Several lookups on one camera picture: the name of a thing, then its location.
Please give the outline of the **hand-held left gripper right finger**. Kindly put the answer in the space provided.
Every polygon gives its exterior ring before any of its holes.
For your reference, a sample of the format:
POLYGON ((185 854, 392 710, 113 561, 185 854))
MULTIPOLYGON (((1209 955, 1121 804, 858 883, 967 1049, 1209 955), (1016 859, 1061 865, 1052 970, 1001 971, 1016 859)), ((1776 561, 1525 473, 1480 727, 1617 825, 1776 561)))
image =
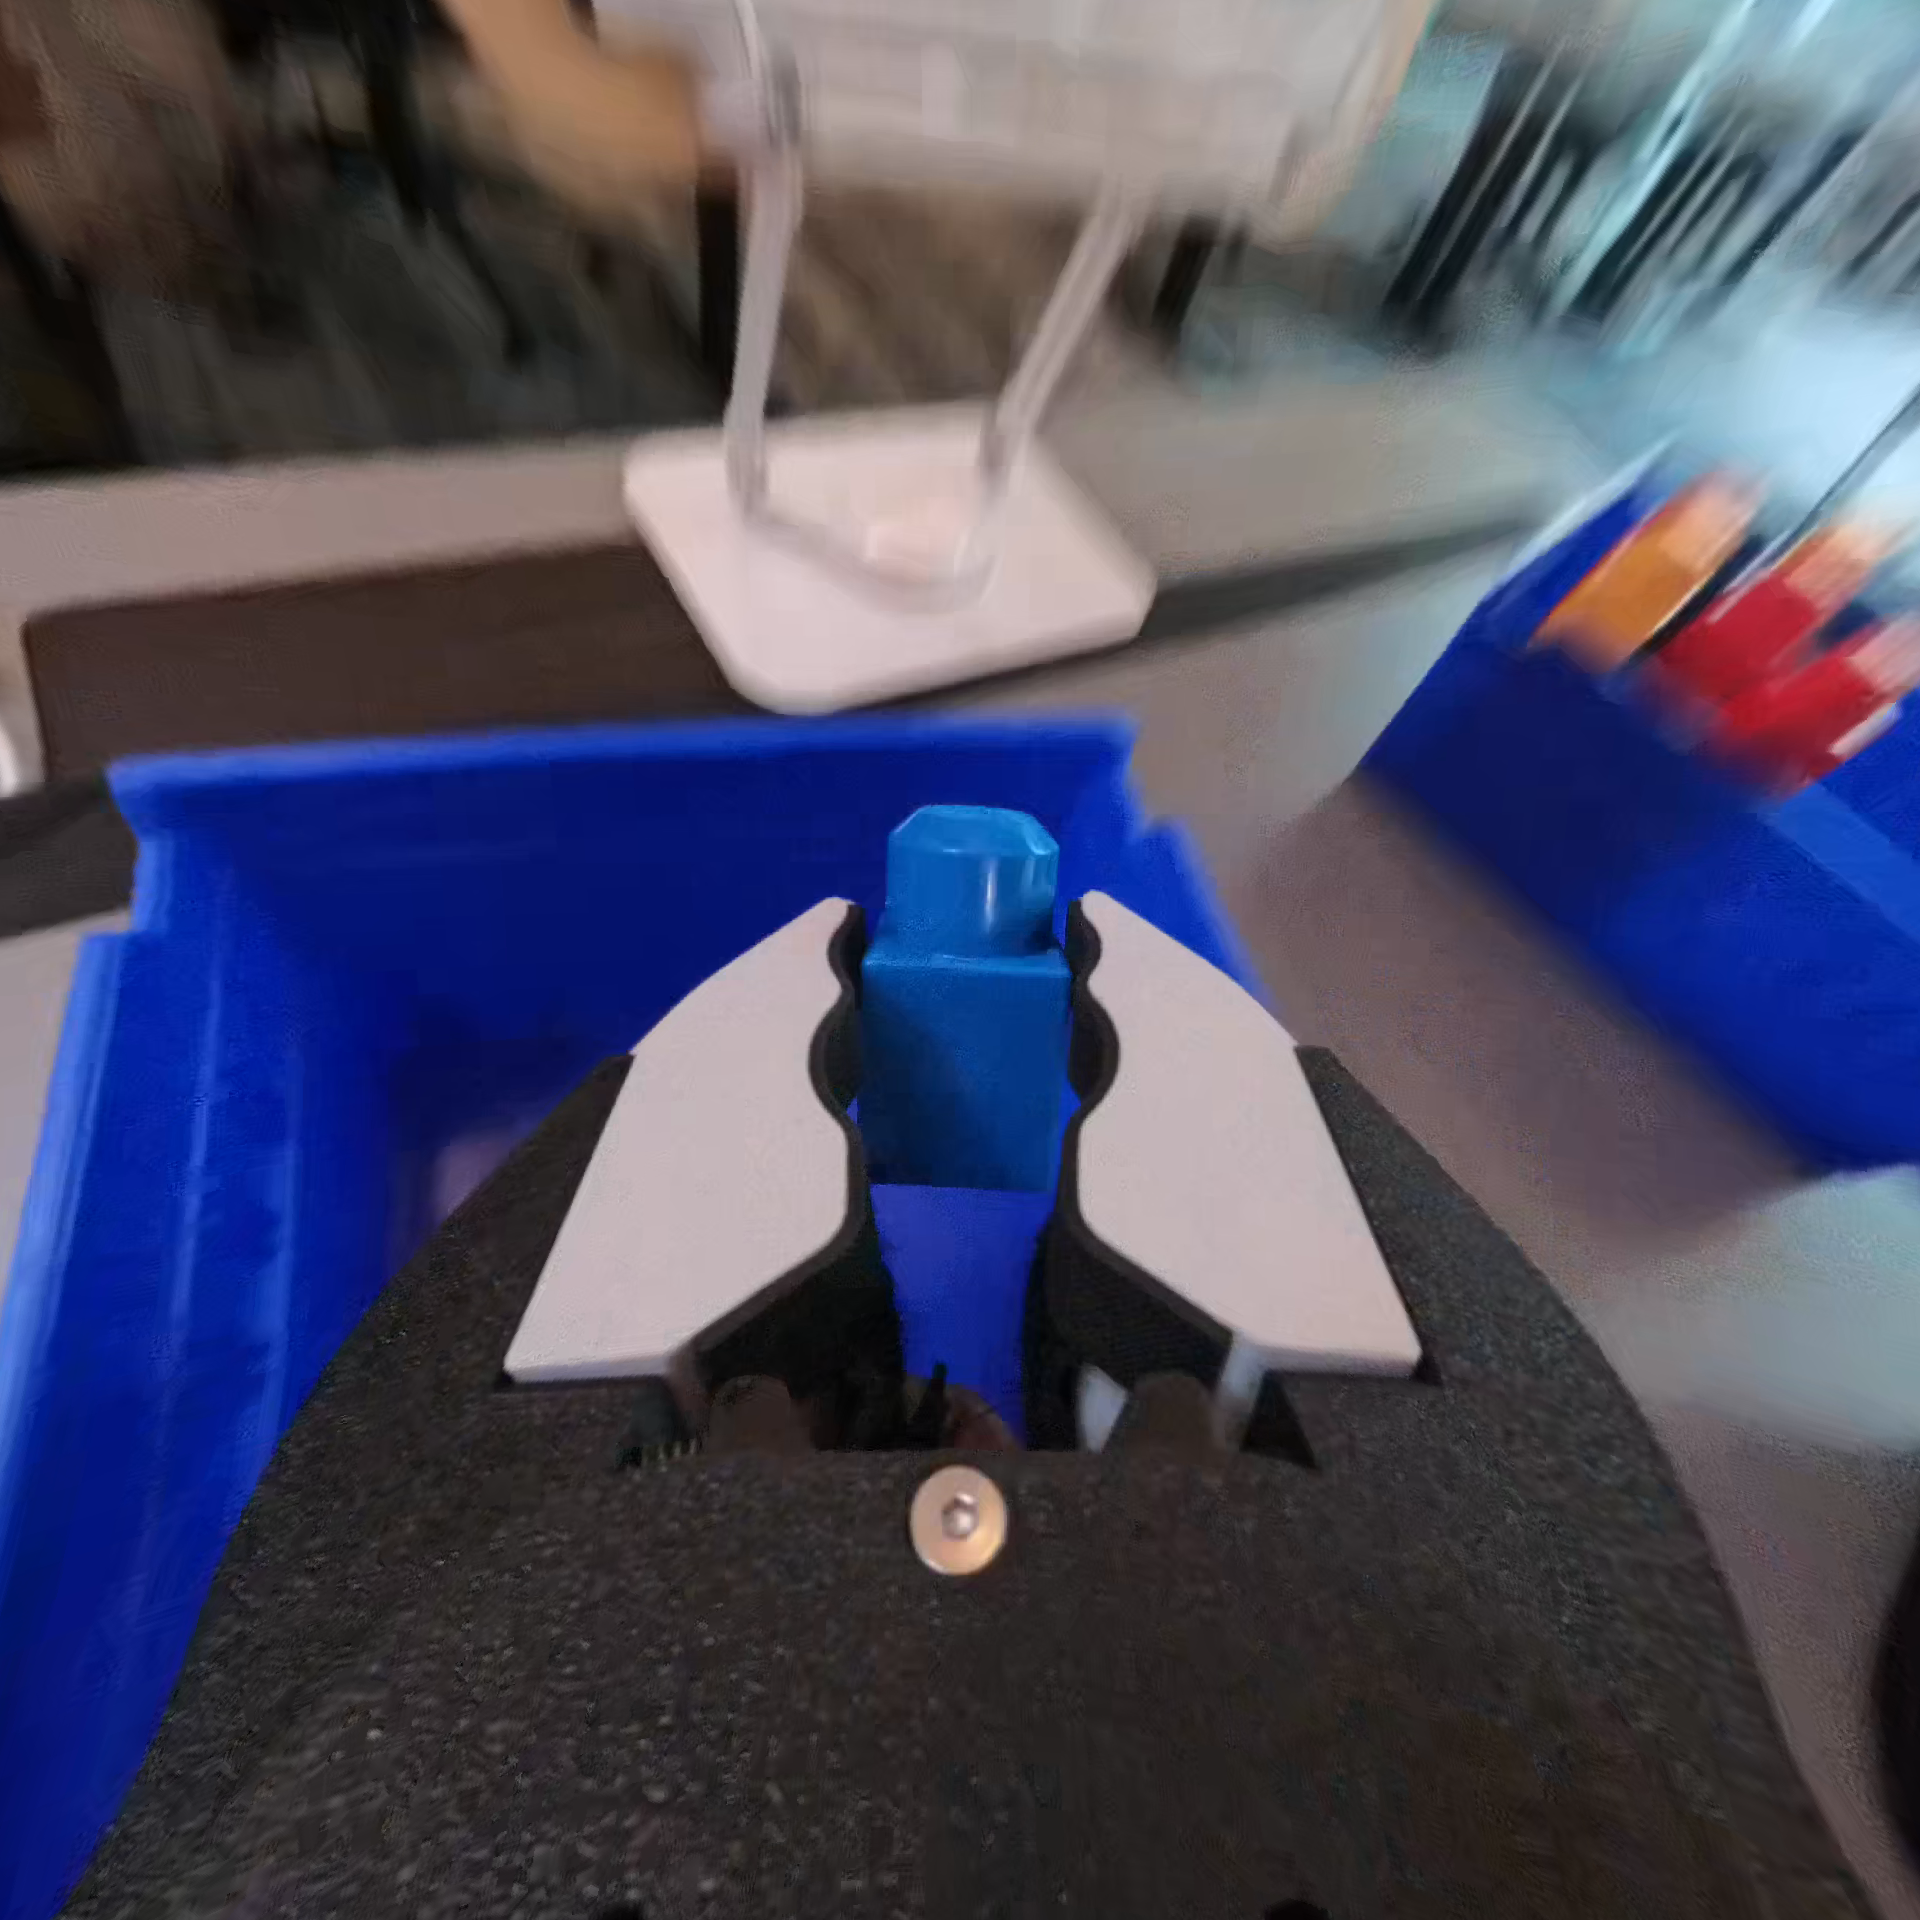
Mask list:
POLYGON ((1033 1449, 1305 1449, 1287 1383, 1416 1383, 1425 1341, 1303 1052, 1112 893, 1068 909, 1069 1087, 1026 1284, 1033 1449))

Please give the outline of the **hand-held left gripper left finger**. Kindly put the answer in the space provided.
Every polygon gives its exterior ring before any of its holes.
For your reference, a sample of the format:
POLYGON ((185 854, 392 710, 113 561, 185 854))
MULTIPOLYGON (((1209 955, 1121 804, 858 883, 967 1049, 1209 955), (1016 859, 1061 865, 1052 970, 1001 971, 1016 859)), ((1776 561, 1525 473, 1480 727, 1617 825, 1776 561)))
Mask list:
POLYGON ((500 1363, 516 1390, 642 1386, 687 1436, 779 1383, 869 1419, 906 1371, 852 1106, 866 918, 818 901, 632 1049, 500 1363))

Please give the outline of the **blue mega block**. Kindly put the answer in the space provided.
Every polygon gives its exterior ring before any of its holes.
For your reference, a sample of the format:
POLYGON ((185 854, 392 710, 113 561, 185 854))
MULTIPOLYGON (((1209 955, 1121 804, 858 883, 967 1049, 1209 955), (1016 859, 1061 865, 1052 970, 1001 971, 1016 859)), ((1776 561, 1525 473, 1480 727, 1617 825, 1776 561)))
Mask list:
POLYGON ((859 988, 879 1183, 1052 1187, 1072 1018, 1058 875, 1057 839, 1011 807, 929 804, 890 835, 859 988))

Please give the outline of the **blue plastic bin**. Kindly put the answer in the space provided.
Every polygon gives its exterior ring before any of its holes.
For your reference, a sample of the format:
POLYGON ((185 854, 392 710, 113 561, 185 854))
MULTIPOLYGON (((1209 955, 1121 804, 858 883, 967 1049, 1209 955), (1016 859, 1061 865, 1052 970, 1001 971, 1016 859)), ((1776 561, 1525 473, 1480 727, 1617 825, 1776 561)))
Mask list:
POLYGON ((1362 756, 1637 1018, 1818 1169, 1919 1155, 1916 697, 1762 799, 1537 626, 1674 482, 1617 469, 1512 562, 1362 756))
POLYGON ((274 1445, 448 1203, 888 835, 1019 810, 1260 993, 1109 716, 568 727, 119 761, 130 925, 85 939, 4 1293, 4 1916, 55 1916, 274 1445))

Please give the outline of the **orange mega block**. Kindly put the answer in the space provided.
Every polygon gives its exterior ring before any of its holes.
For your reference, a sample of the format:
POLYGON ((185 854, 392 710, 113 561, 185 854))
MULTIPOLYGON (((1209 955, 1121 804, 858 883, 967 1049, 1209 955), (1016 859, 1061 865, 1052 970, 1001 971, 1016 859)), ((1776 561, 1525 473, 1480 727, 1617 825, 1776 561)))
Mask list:
POLYGON ((1713 585, 1760 502, 1757 485, 1723 471, 1684 482, 1551 610, 1530 647, 1557 650, 1593 674, 1618 673, 1713 585))

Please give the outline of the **red mega block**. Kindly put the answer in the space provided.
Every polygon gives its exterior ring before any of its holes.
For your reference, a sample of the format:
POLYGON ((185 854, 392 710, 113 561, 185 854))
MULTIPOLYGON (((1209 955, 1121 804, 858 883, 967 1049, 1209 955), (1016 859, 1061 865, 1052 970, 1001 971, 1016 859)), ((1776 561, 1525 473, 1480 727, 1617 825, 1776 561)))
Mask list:
POLYGON ((1709 748, 1756 789, 1787 798, 1879 738, 1919 685, 1919 621, 1861 631, 1722 709, 1709 748))
POLYGON ((1877 571, 1851 548, 1807 545, 1713 602, 1645 666, 1653 694, 1688 714, 1717 714, 1810 658, 1877 571))

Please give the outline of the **clear stand with white base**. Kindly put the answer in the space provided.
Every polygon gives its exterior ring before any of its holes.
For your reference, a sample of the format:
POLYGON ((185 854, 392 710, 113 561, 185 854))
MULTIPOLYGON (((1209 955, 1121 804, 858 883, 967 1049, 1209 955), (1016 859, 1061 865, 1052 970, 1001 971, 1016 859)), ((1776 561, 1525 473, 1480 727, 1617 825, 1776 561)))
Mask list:
POLYGON ((610 4, 697 60, 746 140, 717 428, 640 439, 632 523, 727 684, 840 714, 1128 642, 1155 569, 1041 444, 1121 262, 1162 217, 1285 212, 1362 146, 1421 28, 1377 3, 610 4), (1079 212, 989 402, 768 423, 815 185, 1079 212))

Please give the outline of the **dark brown desk mat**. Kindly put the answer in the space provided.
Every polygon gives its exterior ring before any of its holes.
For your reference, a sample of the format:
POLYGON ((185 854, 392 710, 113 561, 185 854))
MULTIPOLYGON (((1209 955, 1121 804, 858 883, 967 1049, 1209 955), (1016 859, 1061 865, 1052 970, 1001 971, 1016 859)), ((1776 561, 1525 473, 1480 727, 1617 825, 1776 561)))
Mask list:
POLYGON ((752 709, 640 545, 55 607, 23 655, 55 782, 151 754, 752 709))

